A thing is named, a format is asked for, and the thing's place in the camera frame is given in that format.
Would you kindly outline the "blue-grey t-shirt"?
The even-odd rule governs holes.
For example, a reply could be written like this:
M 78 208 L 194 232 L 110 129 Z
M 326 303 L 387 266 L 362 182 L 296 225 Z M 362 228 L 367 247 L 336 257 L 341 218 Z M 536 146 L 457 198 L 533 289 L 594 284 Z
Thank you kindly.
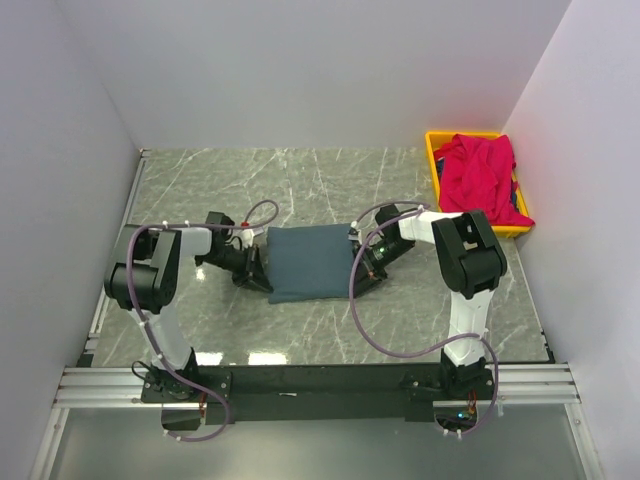
M 346 298 L 354 260 L 349 230 L 348 224 L 269 228 L 268 302 Z

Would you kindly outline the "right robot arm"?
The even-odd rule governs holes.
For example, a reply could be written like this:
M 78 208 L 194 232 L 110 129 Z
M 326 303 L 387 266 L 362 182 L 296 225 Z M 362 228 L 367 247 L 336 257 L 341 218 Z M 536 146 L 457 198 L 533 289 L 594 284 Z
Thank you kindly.
M 358 216 L 349 226 L 354 261 L 348 298 L 352 317 L 362 337 L 387 356 L 413 359 L 435 350 L 440 352 L 438 377 L 433 389 L 460 399 L 482 386 L 497 383 L 497 373 L 486 368 L 488 309 L 507 260 L 500 243 L 481 210 L 442 213 L 427 210 L 423 203 L 402 201 L 410 208 L 400 211 L 395 203 L 372 207 L 376 228 L 366 237 Z M 386 267 L 415 247 L 433 245 L 442 280 L 450 291 L 450 317 L 445 340 L 415 353 L 397 353 L 377 344 L 358 317 L 355 300 L 387 279 Z

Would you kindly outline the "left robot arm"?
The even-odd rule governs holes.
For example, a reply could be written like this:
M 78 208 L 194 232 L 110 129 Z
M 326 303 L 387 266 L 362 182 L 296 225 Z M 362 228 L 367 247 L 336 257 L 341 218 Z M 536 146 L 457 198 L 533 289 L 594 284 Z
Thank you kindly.
M 203 223 L 122 227 L 109 258 L 104 290 L 136 320 L 149 345 L 149 382 L 164 382 L 176 401 L 193 399 L 200 388 L 195 351 L 181 331 L 175 307 L 181 262 L 218 267 L 231 274 L 235 286 L 270 293 L 255 243 L 267 224 L 237 225 L 227 215 L 211 212 Z

